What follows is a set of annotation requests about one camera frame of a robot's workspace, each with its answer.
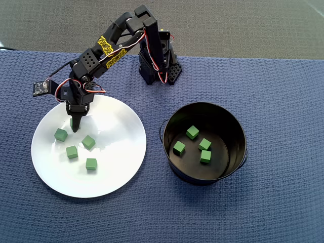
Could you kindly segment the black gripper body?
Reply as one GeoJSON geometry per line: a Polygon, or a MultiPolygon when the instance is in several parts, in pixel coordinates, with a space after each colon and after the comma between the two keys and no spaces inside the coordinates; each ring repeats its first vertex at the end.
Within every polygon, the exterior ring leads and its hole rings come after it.
{"type": "Polygon", "coordinates": [[[61,87],[57,98],[66,103],[68,115],[85,116],[90,110],[90,103],[94,100],[94,94],[87,93],[77,86],[61,87]]]}

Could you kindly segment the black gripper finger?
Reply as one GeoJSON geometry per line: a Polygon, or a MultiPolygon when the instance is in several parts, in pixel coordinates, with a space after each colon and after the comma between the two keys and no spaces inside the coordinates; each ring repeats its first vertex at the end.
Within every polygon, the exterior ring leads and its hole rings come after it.
{"type": "Polygon", "coordinates": [[[76,133],[80,129],[80,123],[82,121],[82,117],[83,116],[81,115],[73,115],[70,118],[70,128],[74,133],[76,133]]]}

